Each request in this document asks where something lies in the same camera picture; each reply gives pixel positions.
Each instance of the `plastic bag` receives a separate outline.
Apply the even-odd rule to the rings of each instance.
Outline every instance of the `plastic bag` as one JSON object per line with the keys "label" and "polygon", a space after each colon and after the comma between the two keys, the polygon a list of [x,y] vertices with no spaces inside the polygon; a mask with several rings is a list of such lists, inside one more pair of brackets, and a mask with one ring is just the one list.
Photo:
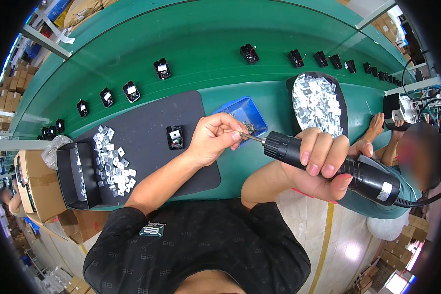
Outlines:
{"label": "plastic bag", "polygon": [[41,153],[41,157],[48,167],[57,170],[56,151],[68,143],[72,143],[71,138],[59,135],[51,141],[51,144],[49,144],[46,149],[44,149],[44,151]]}
{"label": "plastic bag", "polygon": [[393,220],[381,220],[378,218],[368,217],[366,225],[369,232],[379,239],[393,241],[398,238],[404,226],[408,226],[408,215],[410,209],[400,217]]}

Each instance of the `forearm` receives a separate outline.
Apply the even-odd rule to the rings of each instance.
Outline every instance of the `forearm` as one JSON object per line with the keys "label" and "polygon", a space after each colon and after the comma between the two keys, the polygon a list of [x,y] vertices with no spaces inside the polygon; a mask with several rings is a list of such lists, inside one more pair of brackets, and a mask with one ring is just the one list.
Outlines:
{"label": "forearm", "polygon": [[240,193],[242,203],[275,201],[282,191],[294,188],[280,164],[277,160],[270,162],[247,178]]}
{"label": "forearm", "polygon": [[394,152],[397,149],[398,139],[391,137],[384,154],[380,158],[380,162],[385,166],[391,166],[394,159]]}
{"label": "forearm", "polygon": [[147,215],[162,206],[199,169],[182,153],[142,180],[124,207],[134,207]]}

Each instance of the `blue box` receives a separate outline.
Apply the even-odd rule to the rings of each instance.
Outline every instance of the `blue box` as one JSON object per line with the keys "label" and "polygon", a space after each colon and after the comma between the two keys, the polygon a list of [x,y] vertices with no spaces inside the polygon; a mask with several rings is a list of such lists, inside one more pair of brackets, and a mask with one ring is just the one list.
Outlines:
{"label": "blue box", "polygon": [[[249,124],[253,124],[256,128],[256,132],[252,133],[252,136],[260,137],[264,133],[268,132],[268,126],[266,125],[263,116],[258,111],[255,103],[250,96],[244,96],[240,99],[230,101],[227,104],[224,104],[220,109],[217,109],[212,114],[216,114],[219,112],[232,113],[235,115],[235,119],[240,122],[246,121]],[[251,139],[244,140],[239,145],[242,147]]]}

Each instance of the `yellow floor line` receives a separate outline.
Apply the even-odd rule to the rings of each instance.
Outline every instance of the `yellow floor line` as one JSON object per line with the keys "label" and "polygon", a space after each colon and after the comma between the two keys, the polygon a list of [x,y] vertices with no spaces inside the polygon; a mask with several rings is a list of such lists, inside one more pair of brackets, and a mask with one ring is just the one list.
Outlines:
{"label": "yellow floor line", "polygon": [[317,270],[315,271],[314,280],[310,286],[309,293],[312,294],[317,286],[318,279],[320,278],[320,273],[322,272],[323,264],[325,263],[325,257],[327,256],[328,243],[330,242],[331,235],[331,223],[333,222],[333,211],[335,209],[335,204],[328,203],[327,209],[327,221],[325,225],[325,237],[323,237],[322,251],[320,253],[320,258],[318,260]]}
{"label": "yellow floor line", "polygon": [[87,255],[88,252],[86,251],[85,246],[83,246],[83,245],[80,245],[80,246],[82,247],[83,253],[85,253],[85,255]]}

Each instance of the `electric screwdriver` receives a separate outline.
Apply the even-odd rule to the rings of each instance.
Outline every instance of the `electric screwdriver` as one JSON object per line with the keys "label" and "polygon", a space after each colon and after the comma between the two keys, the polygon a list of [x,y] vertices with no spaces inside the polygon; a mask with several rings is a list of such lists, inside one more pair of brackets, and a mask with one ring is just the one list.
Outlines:
{"label": "electric screwdriver", "polygon": [[[270,132],[266,138],[257,138],[244,133],[240,135],[261,142],[265,155],[306,170],[306,166],[302,165],[299,159],[300,139],[278,132]],[[348,186],[349,190],[385,206],[391,206],[397,200],[400,181],[373,159],[362,154],[357,158],[347,156],[335,176],[343,173],[353,177]]]}

